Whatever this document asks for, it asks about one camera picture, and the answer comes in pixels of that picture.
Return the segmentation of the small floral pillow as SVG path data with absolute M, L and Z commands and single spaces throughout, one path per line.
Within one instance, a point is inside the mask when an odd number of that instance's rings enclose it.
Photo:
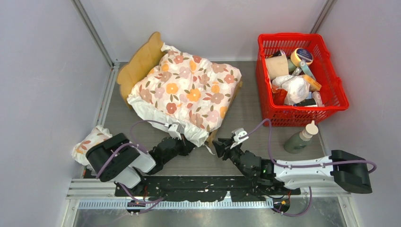
M 111 137 L 112 134 L 108 129 L 103 128 L 101 125 L 97 125 L 83 141 L 74 146 L 72 150 L 72 158 L 83 166 L 89 165 L 86 153 L 95 145 L 98 145 Z

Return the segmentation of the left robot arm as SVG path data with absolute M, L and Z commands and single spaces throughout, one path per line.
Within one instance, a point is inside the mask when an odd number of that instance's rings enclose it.
M 95 145 L 86 153 L 86 158 L 101 182 L 116 181 L 127 187 L 134 196 L 145 190 L 140 172 L 154 175 L 176 156 L 187 156 L 195 144 L 183 135 L 166 137 L 150 151 L 141 151 L 139 145 L 119 133 Z

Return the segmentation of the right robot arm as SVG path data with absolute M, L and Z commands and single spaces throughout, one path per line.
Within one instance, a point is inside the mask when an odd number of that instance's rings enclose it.
M 350 193 L 372 193 L 370 163 L 343 150 L 333 150 L 322 158 L 283 161 L 243 151 L 240 145 L 233 145 L 233 139 L 219 138 L 212 143 L 217 156 L 229 159 L 255 187 L 270 188 L 276 194 L 304 187 L 335 186 Z

